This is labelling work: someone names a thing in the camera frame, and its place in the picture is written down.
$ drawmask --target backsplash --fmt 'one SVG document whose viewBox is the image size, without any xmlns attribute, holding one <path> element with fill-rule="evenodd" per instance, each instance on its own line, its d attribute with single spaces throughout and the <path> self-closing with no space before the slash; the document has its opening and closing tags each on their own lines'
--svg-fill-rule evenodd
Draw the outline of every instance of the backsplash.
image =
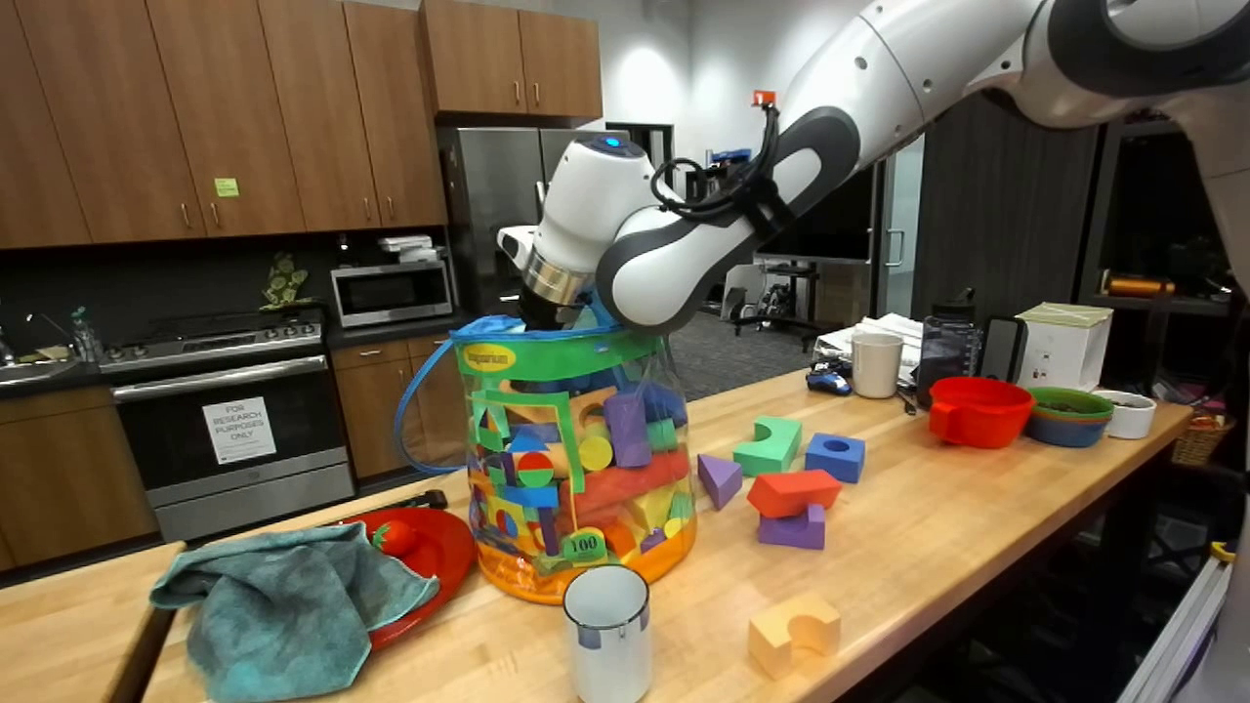
<svg viewBox="0 0 1250 703">
<path fill-rule="evenodd" d="M 326 271 L 339 237 L 244 237 L 244 242 L 151 242 L 91 250 L 9 250 L 0 253 L 0 327 L 14 353 L 63 343 L 46 321 L 87 305 L 106 348 L 134 343 L 158 317 L 253 313 L 265 305 L 273 253 L 293 253 L 308 271 L 303 297 L 332 310 Z"/>
</svg>

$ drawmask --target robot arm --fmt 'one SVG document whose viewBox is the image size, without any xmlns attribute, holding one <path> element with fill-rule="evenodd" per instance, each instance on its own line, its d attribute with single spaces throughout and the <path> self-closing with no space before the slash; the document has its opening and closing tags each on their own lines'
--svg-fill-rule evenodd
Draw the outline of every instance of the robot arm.
<svg viewBox="0 0 1250 703">
<path fill-rule="evenodd" d="M 1191 140 L 1234 272 L 1250 287 L 1250 0 L 873 0 L 786 94 L 791 120 L 766 138 L 742 198 L 691 215 L 652 198 L 652 164 L 613 138 L 575 140 L 541 226 L 502 250 L 531 295 L 599 300 L 632 327 L 683 326 L 733 263 L 936 115 L 1002 90 L 1037 125 L 1169 115 Z"/>
</svg>

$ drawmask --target teal cloth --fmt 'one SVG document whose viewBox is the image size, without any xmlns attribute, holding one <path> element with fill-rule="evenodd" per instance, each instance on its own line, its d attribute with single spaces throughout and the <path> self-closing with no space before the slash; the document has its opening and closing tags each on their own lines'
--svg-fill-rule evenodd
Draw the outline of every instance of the teal cloth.
<svg viewBox="0 0 1250 703">
<path fill-rule="evenodd" d="M 179 554 L 155 608 L 200 600 L 186 651 L 212 701 L 303 701 L 354 685 L 367 633 L 437 595 L 367 542 L 363 522 L 212 542 Z"/>
</svg>

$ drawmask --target stainless steel oven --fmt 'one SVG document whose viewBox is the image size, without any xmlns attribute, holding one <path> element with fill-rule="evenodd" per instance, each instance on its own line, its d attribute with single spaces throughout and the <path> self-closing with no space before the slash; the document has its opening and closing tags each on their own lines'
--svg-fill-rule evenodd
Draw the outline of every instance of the stainless steel oven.
<svg viewBox="0 0 1250 703">
<path fill-rule="evenodd" d="M 319 326 L 174 336 L 102 370 L 164 538 L 354 495 Z"/>
</svg>

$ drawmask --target wooden table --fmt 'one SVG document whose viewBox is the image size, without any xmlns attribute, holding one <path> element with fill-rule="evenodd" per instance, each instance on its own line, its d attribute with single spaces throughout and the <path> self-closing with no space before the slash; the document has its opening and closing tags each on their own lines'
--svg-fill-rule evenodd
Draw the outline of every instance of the wooden table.
<svg viewBox="0 0 1250 703">
<path fill-rule="evenodd" d="M 147 591 L 179 542 L 0 591 L 5 701 L 134 701 L 164 626 Z"/>
<path fill-rule="evenodd" d="M 834 701 L 1169 448 L 1187 418 L 1179 405 L 1161 405 L 1152 436 L 1104 436 L 1092 448 L 1027 436 L 1011 448 L 950 448 L 897 403 L 807 395 L 800 374 L 780 374 L 691 403 L 694 455 L 730 456 L 756 416 L 790 416 L 804 435 L 863 436 L 863 479 L 839 494 L 822 550 L 760 547 L 744 495 L 724 512 L 699 502 L 694 550 L 652 586 L 649 703 Z M 466 516 L 466 479 L 437 485 Z M 766 680 L 744 655 L 751 619 L 795 595 L 839 608 L 839 645 Z M 151 703 L 203 701 L 186 630 L 183 615 L 151 673 Z M 339 701 L 575 701 L 563 608 L 524 604 L 471 577 L 437 621 L 381 647 Z"/>
</svg>

